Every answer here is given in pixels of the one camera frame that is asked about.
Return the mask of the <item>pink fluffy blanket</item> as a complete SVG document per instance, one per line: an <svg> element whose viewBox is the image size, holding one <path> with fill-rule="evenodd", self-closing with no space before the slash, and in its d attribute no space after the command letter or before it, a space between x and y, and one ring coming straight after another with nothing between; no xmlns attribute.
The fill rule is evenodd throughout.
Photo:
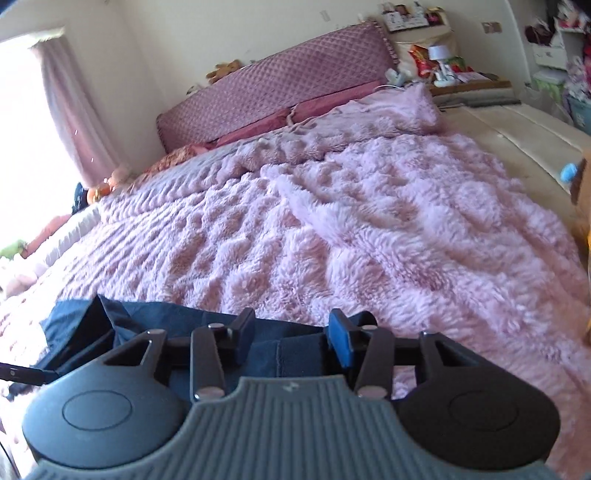
<svg viewBox="0 0 591 480"><path fill-rule="evenodd" d="M99 223L1 307L1 356L32 364L56 302L101 294L325 325L372 312L439 331L546 392L550 465L590 469L588 280L569 230L453 132L425 87L382 90L233 143L98 205Z"/></svg>

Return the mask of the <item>orange plush toy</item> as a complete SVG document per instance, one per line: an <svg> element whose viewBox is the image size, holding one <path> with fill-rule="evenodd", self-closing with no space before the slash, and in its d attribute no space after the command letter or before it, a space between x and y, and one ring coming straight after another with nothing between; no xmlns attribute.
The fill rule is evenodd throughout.
<svg viewBox="0 0 591 480"><path fill-rule="evenodd" d="M86 201L89 205L92 205L102 198L112 193L112 187L107 181L103 181L100 184L88 189L86 194Z"/></svg>

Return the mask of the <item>pink window curtain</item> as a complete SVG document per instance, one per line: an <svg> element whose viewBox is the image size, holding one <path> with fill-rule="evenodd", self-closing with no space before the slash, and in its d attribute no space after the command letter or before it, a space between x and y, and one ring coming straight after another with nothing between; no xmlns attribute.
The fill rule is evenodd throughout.
<svg viewBox="0 0 591 480"><path fill-rule="evenodd" d="M83 184L93 187L121 165L65 36L43 39L32 50L40 60L49 112Z"/></svg>

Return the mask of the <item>large brown plush bear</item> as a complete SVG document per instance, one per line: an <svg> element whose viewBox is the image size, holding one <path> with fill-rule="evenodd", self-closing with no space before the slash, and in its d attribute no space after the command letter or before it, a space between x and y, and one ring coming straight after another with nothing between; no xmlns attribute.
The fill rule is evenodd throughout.
<svg viewBox="0 0 591 480"><path fill-rule="evenodd" d="M587 273L590 273L590 151L585 150L578 164L569 163L560 172L560 180L569 186L574 207L572 236L579 249Z"/></svg>

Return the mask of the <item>small brown teddy bear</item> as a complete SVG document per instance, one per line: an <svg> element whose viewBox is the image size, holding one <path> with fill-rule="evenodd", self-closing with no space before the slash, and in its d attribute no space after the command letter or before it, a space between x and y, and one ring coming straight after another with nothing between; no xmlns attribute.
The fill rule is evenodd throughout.
<svg viewBox="0 0 591 480"><path fill-rule="evenodd" d="M229 74L242 69L242 67L243 65L241 60L233 60L229 63L216 64L214 70L206 74L206 80L209 85L212 85Z"/></svg>

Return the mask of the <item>wooden bedside table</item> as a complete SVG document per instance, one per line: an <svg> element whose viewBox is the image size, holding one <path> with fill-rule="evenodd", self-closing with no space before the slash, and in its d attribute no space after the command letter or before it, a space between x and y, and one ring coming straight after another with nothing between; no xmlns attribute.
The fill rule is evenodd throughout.
<svg viewBox="0 0 591 480"><path fill-rule="evenodd" d="M469 107L519 105L517 94L509 80L477 80L452 86L429 87L435 104L440 110Z"/></svg>

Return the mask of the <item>red snack bag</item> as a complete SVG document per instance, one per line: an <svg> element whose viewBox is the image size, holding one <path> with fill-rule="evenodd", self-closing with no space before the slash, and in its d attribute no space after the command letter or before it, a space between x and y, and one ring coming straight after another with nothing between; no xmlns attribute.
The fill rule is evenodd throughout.
<svg viewBox="0 0 591 480"><path fill-rule="evenodd" d="M430 79L438 70L438 64L430 58L427 48L413 44L409 49L409 54L415 61L417 74L421 79Z"/></svg>

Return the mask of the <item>mauve quilted headboard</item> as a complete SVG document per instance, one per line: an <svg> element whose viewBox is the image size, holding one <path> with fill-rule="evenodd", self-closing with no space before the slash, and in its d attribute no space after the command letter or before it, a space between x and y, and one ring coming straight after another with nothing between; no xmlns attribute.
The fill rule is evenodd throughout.
<svg viewBox="0 0 591 480"><path fill-rule="evenodd" d="M156 118L169 153L217 140L301 102L384 81L399 57L382 26L367 21L287 48L204 87Z"/></svg>

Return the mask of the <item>white bedside lamp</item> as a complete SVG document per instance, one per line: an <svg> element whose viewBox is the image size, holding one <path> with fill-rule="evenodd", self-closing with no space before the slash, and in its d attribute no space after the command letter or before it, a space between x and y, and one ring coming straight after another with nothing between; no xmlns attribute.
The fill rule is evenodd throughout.
<svg viewBox="0 0 591 480"><path fill-rule="evenodd" d="M437 88L453 87L458 84L455 73L449 64L452 54L447 45L432 45L428 49L430 60L438 65L434 85Z"/></svg>

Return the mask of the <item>desk calendar organizer shelf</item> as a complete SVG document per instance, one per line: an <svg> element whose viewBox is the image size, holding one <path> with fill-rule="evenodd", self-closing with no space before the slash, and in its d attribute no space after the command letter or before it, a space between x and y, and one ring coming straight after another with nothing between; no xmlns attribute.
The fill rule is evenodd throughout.
<svg viewBox="0 0 591 480"><path fill-rule="evenodd" d="M446 12L441 7L425 7L419 1L381 4L382 20L391 34L402 31L448 25Z"/></svg>

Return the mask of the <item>open white wardrobe shelving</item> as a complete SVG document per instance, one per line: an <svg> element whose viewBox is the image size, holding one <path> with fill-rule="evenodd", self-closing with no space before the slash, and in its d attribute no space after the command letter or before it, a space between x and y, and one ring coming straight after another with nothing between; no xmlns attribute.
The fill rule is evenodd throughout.
<svg viewBox="0 0 591 480"><path fill-rule="evenodd" d="M553 109L590 132L590 3L547 1L545 16L524 28L538 71L534 86L548 93Z"/></svg>

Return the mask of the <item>brass wall socket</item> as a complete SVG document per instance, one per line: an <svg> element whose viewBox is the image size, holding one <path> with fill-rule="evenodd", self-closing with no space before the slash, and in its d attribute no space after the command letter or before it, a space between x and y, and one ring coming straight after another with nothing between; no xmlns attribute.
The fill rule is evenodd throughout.
<svg viewBox="0 0 591 480"><path fill-rule="evenodd" d="M490 21L481 23L483 30L486 34L497 34L502 33L503 28L500 22Z"/></svg>

